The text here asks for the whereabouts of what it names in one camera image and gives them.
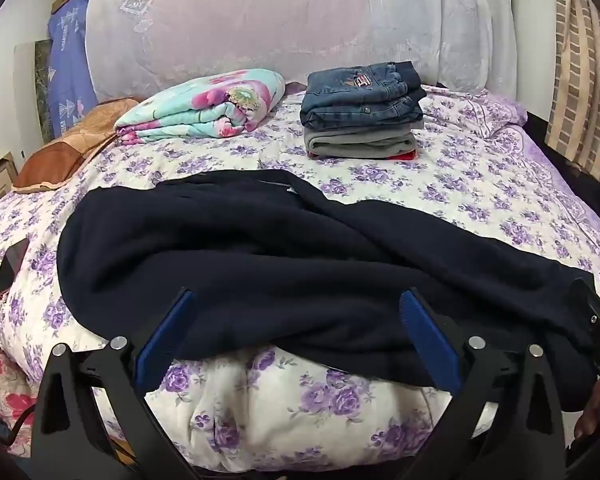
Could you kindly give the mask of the person right hand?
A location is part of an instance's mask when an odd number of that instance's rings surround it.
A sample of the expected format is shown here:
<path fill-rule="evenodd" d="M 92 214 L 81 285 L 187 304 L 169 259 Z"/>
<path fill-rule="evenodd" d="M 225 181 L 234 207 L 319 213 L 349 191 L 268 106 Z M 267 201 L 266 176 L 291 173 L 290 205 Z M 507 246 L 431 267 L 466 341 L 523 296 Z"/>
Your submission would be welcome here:
<path fill-rule="evenodd" d="M 594 434 L 595 429 L 600 422 L 600 379 L 596 382 L 591 399 L 586 404 L 586 408 L 578 419 L 573 430 L 573 437 L 579 440 L 583 437 Z"/>

